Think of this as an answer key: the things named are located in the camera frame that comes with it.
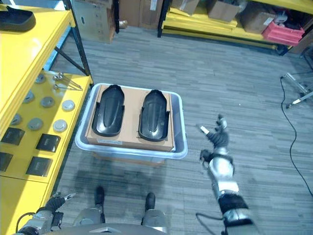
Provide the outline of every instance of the gray disc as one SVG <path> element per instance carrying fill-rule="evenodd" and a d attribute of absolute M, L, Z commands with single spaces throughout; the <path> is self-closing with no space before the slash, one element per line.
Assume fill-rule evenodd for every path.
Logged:
<path fill-rule="evenodd" d="M 45 76 L 43 74 L 39 74 L 38 77 L 35 80 L 35 83 L 42 84 L 45 82 Z"/>
<path fill-rule="evenodd" d="M 74 108 L 75 108 L 75 103 L 71 99 L 65 100 L 62 103 L 62 109 L 64 111 L 68 111 L 69 112 L 69 111 L 72 111 Z"/>
<path fill-rule="evenodd" d="M 29 121 L 27 127 L 32 131 L 37 131 L 42 128 L 43 124 L 43 121 L 40 118 L 36 117 Z"/>
<path fill-rule="evenodd" d="M 54 99 L 50 96 L 46 96 L 44 97 L 41 101 L 40 104 L 44 107 L 44 108 L 50 108 L 54 105 Z"/>
<path fill-rule="evenodd" d="M 21 121 L 22 121 L 21 115 L 15 114 L 15 115 L 14 115 L 14 118 L 13 118 L 12 121 L 11 121 L 11 125 L 12 125 L 12 126 L 18 125 L 18 124 L 20 124 Z"/>
<path fill-rule="evenodd" d="M 56 120 L 53 123 L 53 130 L 56 132 L 64 132 L 67 129 L 67 122 L 63 119 Z"/>
<path fill-rule="evenodd" d="M 29 92 L 27 93 L 23 103 L 27 104 L 27 103 L 33 101 L 34 98 L 35 98 L 34 94 L 31 92 L 31 90 L 29 90 Z"/>

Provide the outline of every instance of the black cable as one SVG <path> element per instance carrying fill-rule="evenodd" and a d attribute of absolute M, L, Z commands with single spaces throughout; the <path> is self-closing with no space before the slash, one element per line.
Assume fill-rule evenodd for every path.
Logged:
<path fill-rule="evenodd" d="M 299 175 L 301 176 L 301 178 L 302 178 L 302 180 L 304 181 L 305 185 L 307 186 L 310 195 L 313 197 L 313 193 L 311 192 L 310 187 L 309 187 L 307 181 L 304 179 L 303 175 L 300 173 L 300 171 L 298 170 L 297 166 L 294 164 L 293 159 L 292 159 L 291 150 L 292 150 L 293 144 L 294 144 L 295 141 L 297 140 L 297 130 L 295 129 L 295 127 L 293 126 L 293 124 L 290 122 L 289 118 L 287 117 L 287 115 L 285 114 L 285 111 L 284 111 L 283 104 L 284 104 L 285 99 L 286 99 L 286 93 L 285 93 L 285 89 L 284 89 L 284 86 L 283 86 L 282 79 L 283 79 L 283 77 L 280 78 L 280 84 L 282 85 L 282 89 L 283 89 L 283 93 L 284 93 L 284 98 L 283 98 L 283 101 L 282 101 L 281 104 L 280 104 L 280 107 L 281 107 L 281 109 L 282 109 L 282 111 L 283 111 L 283 114 L 284 114 L 285 118 L 287 119 L 287 121 L 289 122 L 290 126 L 293 128 L 293 131 L 294 131 L 294 140 L 292 141 L 292 143 L 291 143 L 291 145 L 290 145 L 290 149 L 289 149 L 290 160 L 291 160 L 291 163 L 293 164 L 294 168 L 297 170 L 297 172 L 298 172 Z"/>
<path fill-rule="evenodd" d="M 207 219 L 215 219 L 215 220 L 222 220 L 223 218 L 217 218 L 217 217 L 213 217 L 213 216 L 209 216 L 209 215 L 206 215 L 206 214 L 202 214 L 202 213 L 199 213 L 197 212 L 196 213 L 196 218 L 197 220 L 199 221 L 199 223 L 204 226 L 204 228 L 212 235 L 215 235 L 215 233 L 209 229 L 209 227 L 199 218 L 199 216 L 202 216 L 204 218 L 207 218 Z"/>
<path fill-rule="evenodd" d="M 15 233 L 17 233 L 18 230 L 19 230 L 19 223 L 20 223 L 21 219 L 23 219 L 23 217 L 25 217 L 25 216 L 27 216 L 27 215 L 34 215 L 34 214 L 35 214 L 34 212 L 27 212 L 27 213 L 25 213 L 25 214 L 22 214 L 22 215 L 20 216 L 20 218 L 18 219 L 17 223 L 16 223 Z"/>

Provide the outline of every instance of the clear plastic bin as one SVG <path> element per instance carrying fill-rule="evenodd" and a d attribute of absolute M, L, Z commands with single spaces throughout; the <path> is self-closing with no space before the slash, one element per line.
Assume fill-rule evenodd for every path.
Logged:
<path fill-rule="evenodd" d="M 174 140 L 175 140 L 174 152 L 161 152 L 161 151 L 89 144 L 85 137 L 85 133 L 86 133 L 86 129 L 88 126 L 88 120 L 90 119 L 90 116 L 92 113 L 92 105 L 96 100 L 96 94 L 101 85 L 109 86 L 110 84 L 98 83 L 91 90 L 89 100 L 84 110 L 84 114 L 83 114 L 80 126 L 75 136 L 75 143 L 80 149 L 83 149 L 86 151 L 92 151 L 100 157 L 131 159 L 131 160 L 137 160 L 137 161 L 148 161 L 152 163 L 159 163 L 165 159 L 181 159 L 187 155 L 188 146 L 187 146 L 181 97 L 177 93 L 166 92 L 166 91 L 164 92 L 171 94 L 171 99 L 172 99 Z"/>

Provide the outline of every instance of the black plastic tray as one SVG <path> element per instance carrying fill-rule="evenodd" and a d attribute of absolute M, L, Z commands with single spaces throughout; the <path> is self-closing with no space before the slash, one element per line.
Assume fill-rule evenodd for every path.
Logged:
<path fill-rule="evenodd" d="M 0 11 L 0 30 L 25 32 L 35 26 L 36 19 L 31 11 L 6 8 L 8 11 Z"/>
<path fill-rule="evenodd" d="M 93 118 L 93 131 L 105 137 L 116 136 L 121 131 L 124 116 L 124 93 L 120 86 L 111 85 L 102 92 Z"/>
<path fill-rule="evenodd" d="M 139 136 L 148 141 L 162 141 L 168 133 L 170 112 L 167 101 L 159 90 L 152 90 L 143 102 L 139 116 Z"/>

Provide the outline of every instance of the shelf post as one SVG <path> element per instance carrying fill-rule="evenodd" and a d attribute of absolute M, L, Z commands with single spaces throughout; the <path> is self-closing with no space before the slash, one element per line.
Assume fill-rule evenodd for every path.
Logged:
<path fill-rule="evenodd" d="M 86 58 L 86 54 L 85 54 L 85 51 L 84 51 L 82 38 L 80 37 L 79 29 L 78 29 L 78 26 L 77 26 L 78 24 L 77 24 L 77 20 L 76 20 L 76 17 L 75 17 L 74 10 L 73 10 L 73 5 L 72 5 L 70 0 L 63 0 L 63 3 L 64 3 L 65 10 L 70 10 L 72 12 L 72 14 L 73 14 L 75 27 L 71 27 L 71 30 L 72 30 L 72 33 L 73 33 L 74 40 L 76 42 L 76 46 L 77 46 L 77 49 L 78 49 L 78 52 L 79 52 L 80 59 L 81 59 L 81 61 L 83 63 L 83 67 L 84 67 L 84 70 L 85 70 L 85 75 L 91 77 L 90 68 L 89 68 L 88 61 L 87 61 L 87 58 Z"/>

